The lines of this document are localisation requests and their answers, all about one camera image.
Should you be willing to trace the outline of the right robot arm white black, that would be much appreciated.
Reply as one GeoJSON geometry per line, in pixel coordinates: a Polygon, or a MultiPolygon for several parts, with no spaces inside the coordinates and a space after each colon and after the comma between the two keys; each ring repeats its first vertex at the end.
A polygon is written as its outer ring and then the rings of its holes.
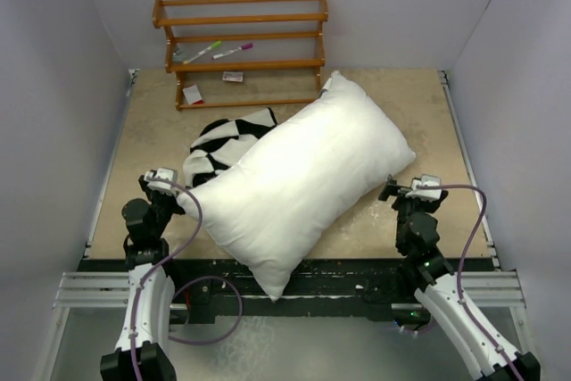
{"type": "Polygon", "coordinates": [[[413,178],[408,186],[388,177],[378,197],[393,198],[395,247],[404,260],[399,267],[398,295],[418,301],[456,348],[474,380],[539,380],[541,364],[532,352],[521,352],[489,321],[462,284],[466,255],[487,208],[484,191],[469,184],[445,185],[435,176],[413,178]],[[481,196],[482,206],[454,269],[438,248],[436,211],[451,190],[481,196]]]}

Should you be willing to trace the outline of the white pillow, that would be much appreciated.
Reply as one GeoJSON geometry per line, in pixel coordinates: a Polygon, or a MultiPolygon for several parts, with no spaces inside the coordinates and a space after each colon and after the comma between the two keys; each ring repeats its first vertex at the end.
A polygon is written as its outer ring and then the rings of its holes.
{"type": "Polygon", "coordinates": [[[277,301],[324,231],[415,158],[375,101],[336,70],[319,99],[177,201],[277,301]]]}

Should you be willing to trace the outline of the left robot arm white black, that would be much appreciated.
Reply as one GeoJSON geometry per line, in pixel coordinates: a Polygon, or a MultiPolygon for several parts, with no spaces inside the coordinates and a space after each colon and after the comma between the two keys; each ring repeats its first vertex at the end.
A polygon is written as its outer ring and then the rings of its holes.
{"type": "Polygon", "coordinates": [[[171,185],[175,170],[149,170],[138,180],[145,199],[121,209],[128,236],[123,242],[128,268],[128,307],[115,350],[100,361],[104,380],[175,380],[166,352],[170,303],[183,294],[184,282],[168,261],[169,245],[162,237],[174,214],[183,211],[171,185]]]}

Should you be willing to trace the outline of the black white checkered pillowcase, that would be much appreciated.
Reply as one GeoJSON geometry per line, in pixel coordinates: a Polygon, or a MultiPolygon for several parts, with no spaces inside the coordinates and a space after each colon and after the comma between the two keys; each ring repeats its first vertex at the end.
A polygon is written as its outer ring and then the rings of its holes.
{"type": "Polygon", "coordinates": [[[271,108],[209,124],[190,145],[183,162],[186,186],[198,187],[228,170],[277,125],[271,108]]]}

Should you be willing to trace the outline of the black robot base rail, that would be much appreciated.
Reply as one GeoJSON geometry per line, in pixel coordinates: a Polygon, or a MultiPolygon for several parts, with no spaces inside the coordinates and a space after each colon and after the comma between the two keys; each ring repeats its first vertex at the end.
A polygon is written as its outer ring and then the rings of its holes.
{"type": "MultiPolygon", "coordinates": [[[[400,259],[306,260],[298,266],[284,294],[276,302],[265,295],[245,265],[230,259],[188,259],[175,262],[175,286],[181,287],[199,277],[228,279],[243,302],[243,316],[272,318],[365,318],[388,321],[392,306],[418,306],[412,289],[397,272],[400,259]]],[[[126,273],[120,260],[87,260],[79,263],[79,272],[126,273]]],[[[190,286],[175,306],[187,302],[187,321],[213,324],[215,318],[235,316],[238,303],[230,289],[223,291],[219,280],[203,280],[190,286]]]]}

